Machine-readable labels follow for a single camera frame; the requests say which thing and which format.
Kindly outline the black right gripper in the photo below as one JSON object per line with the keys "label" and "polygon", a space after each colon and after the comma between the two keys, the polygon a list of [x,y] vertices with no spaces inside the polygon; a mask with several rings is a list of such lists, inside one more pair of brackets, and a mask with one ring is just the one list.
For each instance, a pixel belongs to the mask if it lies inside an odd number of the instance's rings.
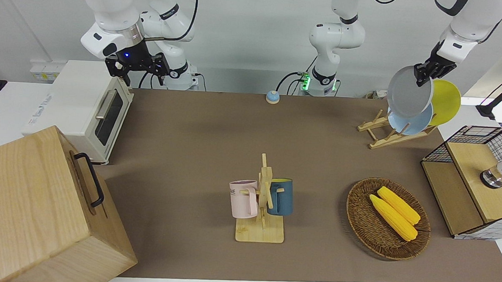
{"label": "black right gripper", "polygon": [[152,56],[147,43],[142,41],[133,47],[127,47],[105,58],[106,67],[112,77],[118,77],[126,86],[130,86],[130,71],[146,71],[152,66],[153,75],[157,77],[160,86],[164,86],[164,79],[170,74],[170,67],[164,53]]}

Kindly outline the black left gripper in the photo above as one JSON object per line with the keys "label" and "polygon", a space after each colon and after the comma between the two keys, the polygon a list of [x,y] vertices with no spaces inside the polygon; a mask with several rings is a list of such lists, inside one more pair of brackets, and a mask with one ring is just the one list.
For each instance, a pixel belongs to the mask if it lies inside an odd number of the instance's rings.
{"label": "black left gripper", "polygon": [[443,42],[439,42],[435,45],[427,62],[414,65],[414,77],[416,79],[416,85],[419,88],[426,84],[430,78],[433,80],[442,78],[456,68],[456,62],[450,61],[437,54],[442,45]]}

